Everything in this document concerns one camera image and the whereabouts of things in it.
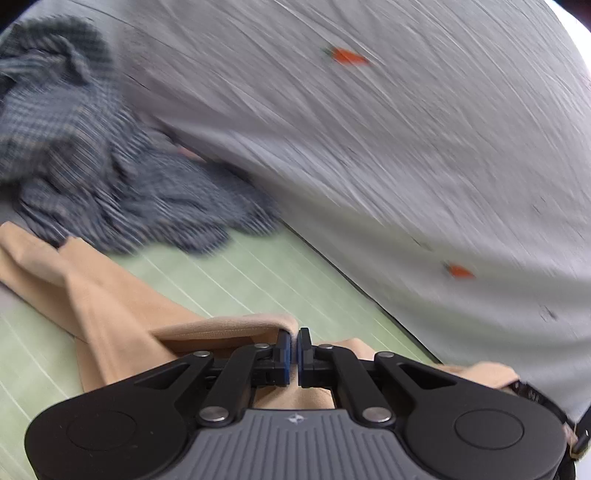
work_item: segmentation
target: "strap buckle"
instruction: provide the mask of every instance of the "strap buckle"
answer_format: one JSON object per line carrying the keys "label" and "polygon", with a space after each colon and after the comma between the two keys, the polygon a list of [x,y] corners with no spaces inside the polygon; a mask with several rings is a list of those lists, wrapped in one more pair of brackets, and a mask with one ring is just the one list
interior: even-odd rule
{"label": "strap buckle", "polygon": [[585,453],[589,450],[589,440],[591,440],[591,436],[589,435],[588,430],[585,430],[584,433],[579,436],[577,425],[574,427],[574,434],[577,436],[577,441],[570,445],[569,456],[573,460],[579,460],[583,458]]}

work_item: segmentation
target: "white stripe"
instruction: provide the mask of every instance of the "white stripe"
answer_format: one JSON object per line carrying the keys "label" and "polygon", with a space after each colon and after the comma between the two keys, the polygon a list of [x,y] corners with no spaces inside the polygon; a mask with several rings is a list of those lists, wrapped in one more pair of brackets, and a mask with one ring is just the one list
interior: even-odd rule
{"label": "white stripe", "polygon": [[324,339],[314,330],[312,330],[310,327],[308,327],[308,330],[310,331],[310,336],[313,338],[313,343],[324,343]]}
{"label": "white stripe", "polygon": [[7,470],[2,466],[1,463],[0,463],[0,478],[2,478],[2,480],[4,480],[4,479],[6,479],[6,480],[14,480],[13,477],[11,477],[11,476],[8,475]]}
{"label": "white stripe", "polygon": [[175,286],[180,293],[182,293],[183,295],[185,295],[189,300],[191,300],[195,305],[197,305],[197,307],[199,307],[203,313],[205,313],[205,315],[207,315],[208,317],[212,316],[211,313],[209,313],[206,309],[204,309],[200,304],[198,304],[198,302],[195,301],[194,298],[192,298],[191,295],[189,295],[187,292],[185,292],[181,287],[179,287],[173,280],[172,278],[170,278],[166,273],[164,273],[162,270],[160,270],[148,257],[146,257],[146,255],[143,252],[139,253],[143,259],[146,260],[146,262],[148,262],[150,265],[152,265],[158,272],[160,272],[162,275],[164,275],[164,278],[166,278],[166,280],[168,280],[173,286]]}
{"label": "white stripe", "polygon": [[[14,457],[13,457],[13,456],[10,454],[10,452],[4,448],[4,446],[2,445],[2,443],[0,443],[0,450],[2,450],[4,453],[6,453],[6,454],[8,455],[8,458],[10,458],[10,460],[12,460],[12,461],[14,462],[14,464],[17,466],[17,468],[18,468],[18,469],[19,469],[19,470],[20,470],[22,473],[24,473],[24,476],[22,477],[23,479],[30,479],[30,478],[31,478],[31,474],[30,474],[29,472],[27,472],[27,471],[26,471],[26,470],[25,470],[25,469],[24,469],[24,468],[21,466],[21,464],[20,464],[20,463],[18,463],[17,459],[15,459],[15,458],[14,458]],[[4,472],[6,472],[6,470],[2,468],[2,465],[0,465],[0,469],[2,469],[2,470],[0,470],[0,471],[4,471]]]}
{"label": "white stripe", "polygon": [[388,348],[388,345],[384,344],[383,341],[381,341],[378,337],[376,337],[373,333],[371,334],[372,337],[374,337],[378,342],[380,342],[382,344],[382,346],[386,349],[386,350],[390,350],[390,348]]}
{"label": "white stripe", "polygon": [[31,421],[32,420],[31,417],[29,415],[27,415],[27,412],[22,409],[22,407],[18,404],[18,402],[16,401],[16,399],[10,394],[10,392],[8,391],[8,389],[4,386],[4,384],[1,381],[0,381],[0,387],[2,387],[2,389],[6,392],[6,395],[8,395],[8,398],[10,398],[12,400],[12,402],[22,412],[22,414],[27,418],[27,420],[28,421]]}
{"label": "white stripe", "polygon": [[[274,274],[274,275],[275,275],[277,278],[279,278],[279,280],[281,280],[281,281],[282,281],[282,282],[283,282],[285,285],[287,285],[287,286],[288,286],[290,289],[292,289],[292,290],[293,290],[293,291],[294,291],[296,294],[298,294],[298,295],[299,295],[301,298],[303,298],[303,299],[304,299],[304,300],[305,300],[305,301],[306,301],[308,304],[310,304],[310,305],[311,305],[311,306],[312,306],[314,309],[318,310],[318,309],[317,309],[317,308],[316,308],[314,305],[312,305],[312,304],[311,304],[309,301],[307,301],[307,300],[306,300],[306,299],[305,299],[305,298],[304,298],[304,297],[303,297],[303,296],[302,296],[300,293],[298,293],[297,291],[295,291],[295,289],[293,289],[293,288],[292,288],[292,286],[290,286],[290,285],[289,285],[289,284],[288,284],[288,283],[287,283],[285,280],[283,280],[283,279],[282,279],[282,278],[281,278],[279,275],[277,275],[277,274],[276,274],[276,273],[275,273],[273,270],[271,270],[271,269],[270,269],[269,267],[267,267],[267,266],[266,266],[266,265],[265,265],[265,264],[264,264],[264,263],[263,263],[261,260],[259,260],[259,258],[258,258],[256,255],[254,255],[254,254],[253,254],[253,253],[252,253],[252,252],[251,252],[251,251],[250,251],[250,250],[249,250],[247,247],[245,247],[244,245],[242,245],[242,244],[241,244],[241,243],[240,243],[240,242],[239,242],[237,239],[234,239],[234,240],[236,241],[236,243],[237,243],[237,244],[239,244],[240,246],[242,246],[242,248],[243,248],[244,250],[246,250],[246,251],[247,251],[249,254],[251,254],[251,255],[252,255],[252,256],[253,256],[253,257],[256,259],[256,261],[258,261],[258,262],[259,262],[259,263],[260,263],[260,264],[261,264],[263,267],[265,267],[265,268],[266,268],[268,271],[270,271],[271,273],[273,273],[273,274]],[[322,287],[320,287],[318,284],[316,284],[316,283],[314,283],[313,281],[311,281],[311,279],[309,279],[309,278],[308,278],[308,277],[307,277],[305,274],[303,274],[301,271],[300,271],[300,274],[301,274],[301,275],[302,275],[302,276],[303,276],[303,277],[304,277],[306,280],[309,280],[309,282],[310,282],[310,283],[312,283],[312,285],[314,285],[315,287],[317,287],[317,288],[322,288]],[[355,323],[357,323],[357,325],[359,325],[361,328],[366,328],[366,327],[367,327],[367,325],[364,325],[364,324],[363,324],[362,322],[360,322],[360,321],[359,321],[359,320],[358,320],[358,319],[357,319],[355,316],[351,315],[351,313],[350,313],[348,310],[345,310],[341,304],[337,303],[337,302],[336,302],[336,301],[334,301],[332,298],[330,298],[330,300],[331,300],[331,302],[332,302],[334,305],[336,305],[336,306],[337,306],[337,307],[338,307],[338,308],[339,308],[339,309],[340,309],[340,310],[341,310],[341,311],[342,311],[342,312],[343,312],[345,315],[347,315],[347,316],[348,316],[350,319],[352,319],[352,320],[353,320]],[[377,320],[377,319],[374,317],[374,315],[373,315],[371,312],[369,312],[369,311],[367,311],[367,310],[366,310],[366,312],[368,313],[368,316],[370,316],[370,317],[371,317],[371,319],[372,319],[374,322],[376,322],[378,325],[380,325],[380,327],[381,327],[381,328],[383,328],[384,330],[386,330],[386,332],[388,332],[388,334],[389,334],[389,335],[390,335],[390,336],[391,336],[391,337],[392,337],[394,340],[396,340],[396,342],[397,342],[397,343],[399,343],[399,344],[402,346],[402,348],[403,348],[404,350],[406,350],[406,351],[407,351],[407,352],[410,354],[410,356],[411,356],[412,358],[416,359],[417,361],[420,361],[420,360],[419,360],[419,358],[416,356],[416,354],[415,354],[415,353],[413,353],[413,352],[412,352],[412,351],[411,351],[411,350],[410,350],[410,349],[409,349],[409,348],[408,348],[406,345],[404,345],[404,344],[403,344],[403,343],[402,343],[402,342],[401,342],[401,341],[400,341],[400,340],[399,340],[399,339],[398,339],[398,338],[397,338],[397,337],[396,337],[396,336],[395,336],[395,335],[394,335],[392,332],[390,332],[390,331],[389,331],[389,330],[388,330],[388,329],[387,329],[387,328],[386,328],[386,327],[385,327],[385,326],[384,326],[382,323],[380,323],[380,321],[379,321],[379,320]]]}
{"label": "white stripe", "polygon": [[212,277],[210,277],[207,272],[205,272],[204,269],[202,269],[199,264],[193,260],[193,258],[190,255],[187,255],[185,252],[182,252],[183,255],[185,257],[187,257],[189,259],[189,261],[195,265],[202,273],[203,275],[205,275],[207,278],[209,278],[212,282],[214,282],[218,287],[220,287],[224,292],[226,292],[228,295],[230,295],[230,297],[237,302],[239,305],[241,305],[242,307],[244,307],[245,309],[247,309],[250,313],[254,313],[250,308],[248,308],[246,305],[244,305],[240,300],[238,300],[234,295],[232,295],[230,292],[228,292],[224,287],[222,287],[218,282],[216,282]]}
{"label": "white stripe", "polygon": [[402,348],[404,348],[408,353],[410,353],[410,355],[417,361],[417,362],[421,362],[419,360],[419,358],[411,351],[410,348],[408,348],[406,345],[404,345],[397,337],[396,335],[394,335],[392,332],[390,332],[384,325],[382,325],[379,321],[377,321],[376,319],[374,319],[378,325],[380,325],[381,328],[383,328],[384,330],[386,330],[394,340],[396,340],[401,346]]}
{"label": "white stripe", "polygon": [[[296,253],[297,253],[297,254],[298,254],[300,257],[302,257],[302,258],[303,258],[304,260],[306,260],[306,261],[307,261],[307,262],[308,262],[310,265],[312,265],[312,267],[314,267],[314,268],[315,268],[315,269],[316,269],[316,270],[317,270],[319,273],[321,273],[321,274],[322,274],[322,275],[323,275],[323,276],[324,276],[324,277],[325,277],[325,278],[326,278],[326,279],[327,279],[329,282],[331,282],[331,283],[332,283],[332,284],[333,284],[335,287],[337,287],[337,288],[338,288],[338,289],[339,289],[341,292],[345,293],[346,295],[349,295],[349,292],[345,291],[345,289],[344,289],[343,287],[341,287],[341,286],[340,286],[340,285],[339,285],[337,282],[335,282],[335,281],[334,281],[332,278],[330,278],[330,277],[329,277],[329,276],[328,276],[326,273],[324,273],[324,272],[323,272],[323,271],[322,271],[322,270],[321,270],[321,269],[320,269],[320,268],[319,268],[317,265],[314,265],[314,264],[313,264],[313,263],[310,261],[310,259],[309,259],[309,258],[307,258],[307,257],[306,257],[306,256],[305,256],[305,255],[304,255],[302,252],[300,252],[300,251],[299,251],[297,248],[295,248],[293,245],[291,245],[291,244],[288,244],[288,245],[290,246],[290,248],[291,248],[291,249],[292,249],[294,252],[296,252]],[[337,271],[337,270],[336,270],[336,269],[335,269],[335,268],[334,268],[334,267],[331,265],[331,263],[330,263],[330,262],[328,262],[328,261],[327,261],[327,260],[325,260],[324,258],[322,258],[322,260],[323,260],[325,263],[329,264],[329,265],[331,266],[331,268],[333,268],[333,269],[336,271],[336,273],[339,275],[339,277],[342,277],[342,278],[344,278],[344,279],[345,279],[345,281],[347,281],[347,282],[348,282],[348,280],[347,280],[347,279],[346,279],[346,278],[345,278],[345,277],[344,277],[344,276],[343,276],[343,275],[342,275],[340,272],[338,272],[338,271]],[[317,283],[316,283],[314,280],[312,280],[312,279],[311,279],[311,278],[310,278],[308,275],[306,275],[304,272],[302,272],[302,270],[299,270],[299,269],[298,269],[298,271],[300,272],[300,274],[301,274],[301,275],[302,275],[304,278],[308,279],[308,280],[309,280],[309,282],[310,282],[310,283],[312,283],[312,285],[315,285],[316,287],[320,288],[320,287],[319,287],[319,285],[318,285],[318,284],[317,284]],[[361,305],[361,304],[358,304],[358,306],[359,306],[359,308],[360,308],[361,310],[363,310],[364,312],[366,312],[366,313],[369,313],[369,314],[370,314],[370,311],[369,311],[368,309],[366,309],[366,308],[365,308],[363,305]]]}
{"label": "white stripe", "polygon": [[[284,310],[287,310],[287,309],[286,309],[286,308],[285,308],[285,307],[284,307],[284,306],[283,306],[281,303],[279,303],[279,302],[278,302],[276,299],[274,299],[274,298],[273,298],[273,296],[272,296],[272,295],[271,295],[269,292],[267,292],[267,291],[263,290],[263,289],[262,289],[262,288],[261,288],[259,285],[257,285],[257,284],[256,284],[256,282],[254,282],[254,281],[253,281],[253,280],[252,280],[252,279],[251,279],[251,278],[250,278],[248,275],[246,275],[246,274],[245,274],[245,273],[244,273],[242,270],[240,270],[240,268],[238,268],[236,265],[234,265],[232,262],[230,262],[230,261],[229,261],[229,260],[228,260],[226,257],[224,257],[222,254],[220,254],[220,257],[222,257],[222,258],[223,258],[223,259],[224,259],[226,262],[228,262],[228,263],[229,263],[229,264],[230,264],[232,267],[234,267],[238,273],[242,274],[242,276],[243,276],[245,279],[247,279],[247,280],[248,280],[250,283],[252,283],[252,284],[253,284],[253,285],[254,285],[256,288],[258,288],[258,289],[259,289],[261,292],[263,292],[265,295],[267,295],[267,297],[269,297],[271,300],[273,300],[275,303],[277,303],[277,304],[278,304],[278,305],[279,305],[279,306],[280,306],[282,309],[284,309]],[[319,309],[318,309],[318,308],[317,308],[315,305],[311,304],[311,303],[310,303],[308,300],[306,300],[306,299],[304,299],[304,300],[306,301],[306,303],[307,303],[308,305],[310,305],[310,306],[311,306],[311,307],[312,307],[314,310],[316,310],[318,313],[320,313],[320,314],[321,314],[321,315],[322,315],[324,318],[326,318],[326,319],[327,319],[327,320],[328,320],[330,323],[334,323],[334,321],[335,321],[334,319],[330,318],[330,317],[329,317],[327,314],[325,314],[324,312],[322,312],[321,310],[319,310]]]}
{"label": "white stripe", "polygon": [[27,355],[31,357],[31,360],[33,360],[33,363],[35,363],[36,366],[39,367],[39,370],[41,370],[41,373],[43,375],[45,375],[45,377],[51,382],[51,384],[57,388],[57,390],[63,395],[64,398],[69,398],[69,395],[66,394],[66,392],[64,392],[59,385],[52,379],[52,377],[50,377],[50,375],[45,371],[45,369],[41,366],[41,364],[37,361],[37,359],[35,358],[35,356],[31,353],[31,351],[27,348],[27,346],[25,345],[25,343],[21,340],[21,338],[18,336],[18,334],[16,333],[16,331],[14,330],[14,328],[12,328],[12,325],[10,325],[10,323],[8,322],[8,320],[6,320],[6,318],[2,318],[2,320],[4,320],[4,322],[6,323],[6,325],[8,326],[8,328],[10,329],[10,331],[12,332],[12,334],[16,337],[17,342],[21,344],[21,346],[24,348],[24,350],[26,351]]}

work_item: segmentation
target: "metal screw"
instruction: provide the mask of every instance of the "metal screw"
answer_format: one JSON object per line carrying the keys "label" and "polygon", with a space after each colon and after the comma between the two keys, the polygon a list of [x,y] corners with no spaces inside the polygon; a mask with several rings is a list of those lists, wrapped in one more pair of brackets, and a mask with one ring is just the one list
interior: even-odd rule
{"label": "metal screw", "polygon": [[361,415],[371,423],[382,423],[392,418],[392,412],[383,407],[366,408]]}
{"label": "metal screw", "polygon": [[224,407],[212,406],[205,407],[199,411],[199,416],[206,421],[222,421],[230,415]]}

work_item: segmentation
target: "black strap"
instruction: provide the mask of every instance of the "black strap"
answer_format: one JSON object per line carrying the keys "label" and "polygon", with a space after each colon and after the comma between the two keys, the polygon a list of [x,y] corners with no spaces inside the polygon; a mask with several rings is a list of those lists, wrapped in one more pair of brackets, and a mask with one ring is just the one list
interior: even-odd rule
{"label": "black strap", "polygon": [[573,429],[578,441],[573,446],[566,447],[566,452],[564,453],[564,457],[560,462],[560,466],[558,467],[558,471],[553,480],[575,480],[576,471],[574,463],[589,447],[591,433],[591,406],[583,414],[581,419],[575,423],[568,417],[562,408],[531,385],[517,381],[512,383],[509,387],[516,395],[527,398],[528,400],[547,408],[556,415],[561,423],[566,423]]}

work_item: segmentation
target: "folded cloth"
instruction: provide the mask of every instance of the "folded cloth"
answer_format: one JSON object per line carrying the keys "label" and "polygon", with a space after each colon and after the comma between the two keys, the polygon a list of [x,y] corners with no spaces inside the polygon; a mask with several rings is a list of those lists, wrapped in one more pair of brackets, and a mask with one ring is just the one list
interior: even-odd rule
{"label": "folded cloth", "polygon": [[[13,223],[0,226],[0,281],[45,317],[76,337],[85,391],[139,374],[188,352],[205,349],[227,356],[254,342],[275,343],[279,330],[295,339],[290,316],[253,314],[204,318],[155,292],[80,238],[59,249]],[[362,359],[375,352],[359,339],[335,342]],[[482,363],[446,371],[502,388],[515,381],[504,365]],[[259,389],[260,408],[333,408],[328,390],[297,387]]]}
{"label": "folded cloth", "polygon": [[101,251],[152,241],[205,252],[231,227],[269,233],[271,199],[218,163],[154,146],[124,104],[108,46],[75,17],[13,26],[0,44],[0,185],[52,245]]}

